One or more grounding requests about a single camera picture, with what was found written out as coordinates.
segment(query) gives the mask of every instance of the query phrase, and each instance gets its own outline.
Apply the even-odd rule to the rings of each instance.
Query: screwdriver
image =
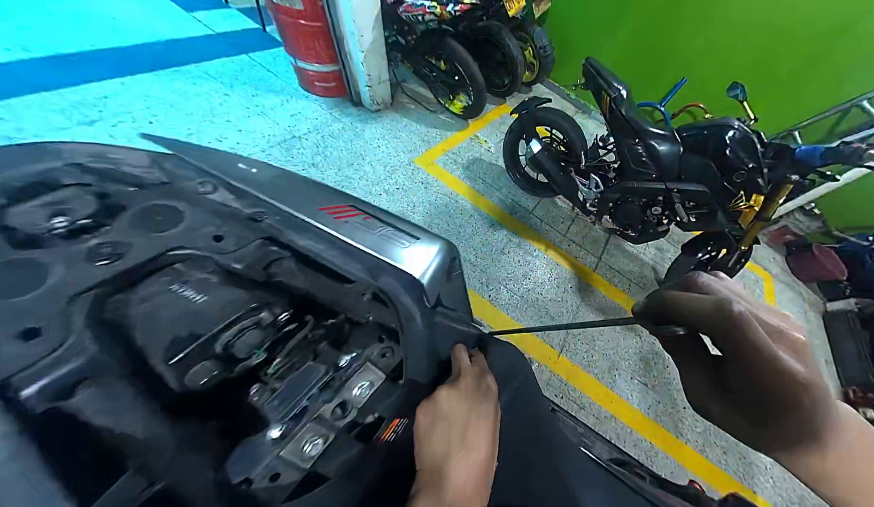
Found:
[[[552,324],[549,326],[536,326],[532,328],[518,329],[501,329],[498,331],[490,331],[488,335],[492,337],[500,337],[503,335],[521,335],[525,333],[546,333],[548,331],[569,331],[572,329],[596,329],[596,328],[616,328],[619,326],[644,326],[637,321],[635,317],[621,318],[606,318],[603,320],[587,320],[584,322],[572,322],[570,324]],[[651,335],[677,337],[691,335],[694,333],[690,328],[684,326],[662,325],[650,326],[647,328]]]

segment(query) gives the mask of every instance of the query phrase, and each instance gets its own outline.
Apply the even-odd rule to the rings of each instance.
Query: yellow floor line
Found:
[[[766,302],[773,307],[777,306],[778,299],[775,297],[775,280],[772,278],[772,273],[755,262],[748,262],[747,269],[762,280],[762,294]]]
[[[521,324],[504,314],[490,301],[474,291],[468,291],[471,308],[475,316],[492,329],[521,328]],[[642,435],[664,453],[670,455],[693,476],[720,493],[738,492],[747,500],[759,507],[770,507],[769,502],[761,498],[752,489],[741,484],[737,479],[726,474],[711,461],[696,452],[688,444],[682,442],[663,428],[653,419],[643,415],[639,410],[614,391],[603,385],[595,376],[572,363],[565,355],[559,355],[552,346],[534,335],[510,335],[505,337],[517,346],[523,353],[548,367],[578,391],[606,409],[611,415],[622,421],[632,430]]]
[[[634,298],[607,282],[603,277],[587,268],[578,259],[572,257],[570,253],[562,250],[552,241],[543,237],[539,232],[531,228],[530,225],[527,225],[518,218],[510,215],[506,210],[497,206],[494,202],[481,195],[477,190],[474,190],[464,181],[437,164],[437,158],[465,142],[465,139],[487,126],[489,122],[494,121],[501,115],[508,114],[509,111],[509,106],[499,106],[472,122],[468,128],[462,132],[452,134],[445,141],[431,148],[427,153],[415,159],[415,163],[417,163],[422,169],[431,173],[431,176],[438,179],[441,183],[454,190],[458,195],[471,202],[475,207],[487,213],[489,216],[492,216],[505,228],[509,229],[516,235],[521,236],[525,241],[536,247],[541,252],[544,252],[544,254],[546,254],[550,259],[555,260],[568,271],[574,272],[578,275],[578,278],[587,282],[587,284],[615,301],[619,306],[630,311],[631,307],[634,306]]]

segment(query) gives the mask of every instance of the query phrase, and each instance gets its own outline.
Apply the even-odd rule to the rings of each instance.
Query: speckled tile floor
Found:
[[[260,31],[235,17],[238,11],[189,13],[170,0],[114,7],[102,0],[47,4],[51,12],[37,14],[21,4],[0,2],[0,66],[108,48],[138,52],[144,44],[216,32],[255,37],[250,32]],[[403,94],[397,94],[393,108],[377,114],[342,100],[314,98],[298,87],[285,52],[276,43],[261,44],[171,68],[74,79],[73,84],[31,94],[9,95],[5,89],[0,96],[0,145],[72,140],[154,148],[138,137],[150,132],[253,156],[358,195],[449,238],[463,254],[470,287],[521,323],[625,315],[622,307],[415,165],[417,156],[465,128],[464,122],[433,114]],[[552,96],[542,86],[533,93]],[[595,116],[559,98],[554,105],[573,114],[588,137],[602,131]],[[523,194],[505,175],[501,147],[510,122],[510,117],[500,117],[438,163],[631,297],[652,291],[655,271],[665,269],[688,236],[673,233],[640,247],[613,238],[600,260],[602,231],[562,203]],[[834,378],[819,317],[821,303],[794,281],[776,253],[760,248],[755,260],[772,274],[779,306],[806,326],[816,357]],[[747,271],[739,280],[761,296],[758,276]],[[697,417],[680,392],[673,364],[645,332],[606,329],[542,338],[771,504],[818,503],[772,461]],[[548,397],[612,442],[671,479],[688,478],[675,459],[546,367],[538,365],[535,373]]]

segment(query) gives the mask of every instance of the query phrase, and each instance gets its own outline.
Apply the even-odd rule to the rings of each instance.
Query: hand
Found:
[[[499,452],[499,398],[484,355],[456,345],[452,376],[415,413],[410,505],[483,507]]]
[[[658,337],[690,406],[737,440],[779,459],[834,433],[839,404],[803,329],[723,273],[692,272],[650,294],[634,316],[695,329],[722,352],[711,354],[699,336]]]

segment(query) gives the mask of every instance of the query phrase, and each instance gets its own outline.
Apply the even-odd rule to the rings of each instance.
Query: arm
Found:
[[[496,379],[480,352],[452,349],[452,376],[415,412],[410,507],[484,507],[499,453]]]
[[[838,405],[834,432],[817,446],[771,457],[835,507],[874,505],[874,428]]]
[[[657,337],[691,407],[769,455],[835,507],[874,505],[874,428],[832,396],[803,329],[722,273],[694,272],[634,315],[708,336]]]

